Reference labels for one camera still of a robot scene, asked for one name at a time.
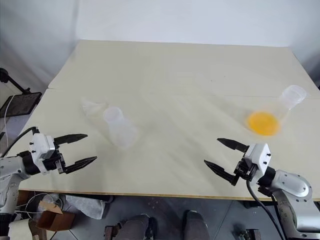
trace white wall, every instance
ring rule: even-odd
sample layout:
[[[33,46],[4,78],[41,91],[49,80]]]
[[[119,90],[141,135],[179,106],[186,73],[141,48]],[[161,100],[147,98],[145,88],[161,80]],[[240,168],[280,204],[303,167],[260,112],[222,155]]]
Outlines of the white wall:
[[[44,88],[77,39],[289,46],[309,75],[320,79],[320,0],[0,0],[0,4],[0,46],[6,53],[6,57],[1,53],[0,64],[5,62],[26,85]]]

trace cardboard box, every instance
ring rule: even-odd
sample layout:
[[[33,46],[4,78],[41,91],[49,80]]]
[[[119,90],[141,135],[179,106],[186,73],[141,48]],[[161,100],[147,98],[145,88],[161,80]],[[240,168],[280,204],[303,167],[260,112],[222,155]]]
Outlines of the cardboard box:
[[[61,209],[53,203],[40,201],[39,206],[42,206],[46,211],[41,214],[36,224],[38,228],[54,232],[71,229],[76,214],[61,211]]]

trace floor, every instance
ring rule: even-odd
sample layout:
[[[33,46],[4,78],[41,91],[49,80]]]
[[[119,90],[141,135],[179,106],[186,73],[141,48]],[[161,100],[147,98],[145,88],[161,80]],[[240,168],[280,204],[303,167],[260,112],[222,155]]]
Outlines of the floor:
[[[260,229],[262,240],[277,240],[279,235],[260,207],[247,209],[242,201],[147,196],[115,196],[101,220],[85,216],[74,206],[65,204],[67,212],[76,213],[72,229],[57,232],[52,240],[103,240],[104,228],[121,220],[146,213],[157,220],[158,240],[180,240],[185,210],[196,210],[208,225],[212,240],[239,240],[245,229]],[[276,213],[268,206],[274,218]]]

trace black cable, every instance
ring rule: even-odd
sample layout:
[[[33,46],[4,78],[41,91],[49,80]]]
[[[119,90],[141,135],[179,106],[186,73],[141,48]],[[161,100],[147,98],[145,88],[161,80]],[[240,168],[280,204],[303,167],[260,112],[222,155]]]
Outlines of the black cable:
[[[278,204],[277,204],[276,199],[275,199],[275,197],[273,195],[271,195],[271,199],[272,199],[272,203],[273,203],[273,206],[274,206],[274,210],[275,210],[276,216],[279,219],[280,227],[282,229],[284,238],[287,239],[286,232],[284,230],[284,226],[281,223],[280,213],[279,213],[279,210],[278,210],[278,207],[277,207]]]
[[[4,158],[7,153],[10,151],[10,149],[19,141],[20,138],[22,138],[24,135],[26,135],[30,131],[36,131],[37,128],[35,126],[29,127],[27,130],[25,130],[23,133],[21,133],[11,144],[10,146],[4,151],[4,153],[1,155],[1,158]]]
[[[276,222],[276,220],[274,219],[274,217],[272,216],[271,212],[268,210],[268,208],[266,208],[266,206],[259,200],[259,198],[257,198],[257,196],[254,194],[254,192],[251,189],[250,186],[250,181],[247,180],[246,181],[246,187],[248,188],[249,193],[251,194],[251,196],[253,197],[253,199],[263,208],[263,210],[266,212],[266,214],[269,216],[269,218],[271,219],[273,225],[275,226],[277,232],[279,233],[281,240],[285,240],[284,237],[282,236],[282,233],[280,231],[280,228]]]

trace yellow liquid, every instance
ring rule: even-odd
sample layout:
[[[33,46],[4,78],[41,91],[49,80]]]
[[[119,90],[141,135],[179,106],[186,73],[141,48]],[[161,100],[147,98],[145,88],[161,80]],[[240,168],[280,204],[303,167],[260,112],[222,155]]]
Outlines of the yellow liquid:
[[[280,129],[278,119],[268,112],[254,112],[247,118],[252,131],[264,136],[275,135]]]

